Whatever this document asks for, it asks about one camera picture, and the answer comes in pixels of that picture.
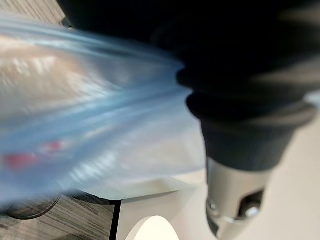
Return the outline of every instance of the screw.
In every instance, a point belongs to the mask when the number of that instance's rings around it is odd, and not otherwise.
[[[255,217],[259,214],[260,209],[257,206],[252,206],[248,210],[245,211],[245,216],[247,218]]]

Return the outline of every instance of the wooden floor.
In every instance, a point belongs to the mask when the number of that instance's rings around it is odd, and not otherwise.
[[[64,17],[55,0],[0,0],[0,9],[57,25]],[[39,218],[0,218],[0,240],[109,240],[114,209],[62,196]]]
[[[61,24],[64,17],[56,0],[0,0],[0,9],[52,24]]]

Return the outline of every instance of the white surface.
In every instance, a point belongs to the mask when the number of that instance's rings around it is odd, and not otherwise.
[[[207,225],[207,187],[123,201],[117,240],[141,219],[160,215],[180,240],[214,240]],[[262,213],[236,240],[320,239],[320,118],[300,130],[275,171]]]
[[[126,240],[179,240],[177,233],[165,218],[152,216],[142,219]]]
[[[206,171],[200,170],[188,174],[160,179],[131,182],[130,184],[95,184],[82,191],[109,200],[123,200],[199,186],[206,181]]]

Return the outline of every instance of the translucent plastic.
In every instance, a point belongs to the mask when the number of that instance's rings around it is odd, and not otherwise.
[[[204,168],[169,54],[3,14],[0,46],[0,202]]]

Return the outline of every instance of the red object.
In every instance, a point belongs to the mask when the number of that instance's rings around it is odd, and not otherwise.
[[[12,169],[21,169],[37,162],[37,156],[33,153],[10,154],[4,156],[4,163]]]

